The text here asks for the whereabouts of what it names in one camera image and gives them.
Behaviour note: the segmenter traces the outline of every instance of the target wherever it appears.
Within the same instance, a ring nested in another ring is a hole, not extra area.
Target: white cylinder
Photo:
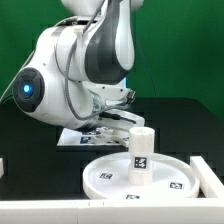
[[[129,152],[132,156],[147,157],[154,152],[155,130],[134,127],[129,131]]]
[[[129,153],[131,163],[128,168],[129,181],[135,185],[147,185],[152,181],[150,155],[154,152],[155,130],[134,127],[129,132]]]

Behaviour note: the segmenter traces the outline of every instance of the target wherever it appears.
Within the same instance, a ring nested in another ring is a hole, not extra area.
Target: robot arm
[[[73,4],[79,10],[78,4],[86,4],[87,9],[87,3],[93,7],[93,2],[102,4],[96,23],[58,26],[41,34],[32,59],[16,77],[14,99],[22,111],[49,124],[69,129],[109,126],[127,131],[144,125],[144,119],[111,110],[122,118],[115,121],[101,112],[119,108],[108,107],[108,99],[130,101],[131,90],[119,84],[134,62],[130,0],[63,0],[72,10]]]

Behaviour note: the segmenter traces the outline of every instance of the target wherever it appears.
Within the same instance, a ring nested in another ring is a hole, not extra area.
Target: white platform
[[[175,199],[197,197],[199,181],[186,163],[161,154],[151,154],[150,183],[129,181],[131,155],[127,152],[101,157],[83,172],[83,188],[90,199]]]

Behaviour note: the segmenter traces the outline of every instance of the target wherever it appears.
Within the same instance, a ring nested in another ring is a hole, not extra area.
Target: white block
[[[191,157],[190,166],[206,198],[223,198],[224,186],[201,156]]]

